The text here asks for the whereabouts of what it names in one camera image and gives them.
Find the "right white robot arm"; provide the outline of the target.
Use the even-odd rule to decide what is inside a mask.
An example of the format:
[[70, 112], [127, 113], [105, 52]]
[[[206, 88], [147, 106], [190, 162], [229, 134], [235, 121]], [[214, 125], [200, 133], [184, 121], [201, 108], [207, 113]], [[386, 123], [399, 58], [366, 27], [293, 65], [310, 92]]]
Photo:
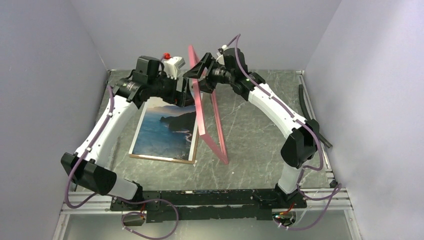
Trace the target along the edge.
[[299, 192], [301, 170], [318, 151], [319, 124], [292, 110], [271, 90], [266, 80], [249, 71], [245, 56], [237, 47], [222, 47], [218, 57], [210, 52], [198, 58], [188, 48], [190, 70], [183, 76], [198, 81], [198, 89], [212, 94], [218, 84], [231, 86], [233, 92], [261, 110], [280, 130], [285, 142], [280, 154], [283, 169], [275, 186], [275, 202], [282, 208], [293, 203]]

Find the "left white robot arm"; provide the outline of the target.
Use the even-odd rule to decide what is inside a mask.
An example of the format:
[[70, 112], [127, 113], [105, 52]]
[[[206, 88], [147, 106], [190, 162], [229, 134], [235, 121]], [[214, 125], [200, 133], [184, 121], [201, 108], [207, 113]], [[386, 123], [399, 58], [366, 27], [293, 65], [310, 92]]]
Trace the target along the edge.
[[98, 195], [121, 198], [130, 210], [142, 206], [142, 186], [107, 169], [107, 160], [127, 122], [150, 98], [178, 107], [194, 103], [188, 79], [180, 76], [184, 65], [180, 56], [158, 59], [142, 55], [129, 76], [107, 87], [108, 105], [95, 127], [73, 153], [64, 153], [60, 160], [68, 187], [76, 184]]

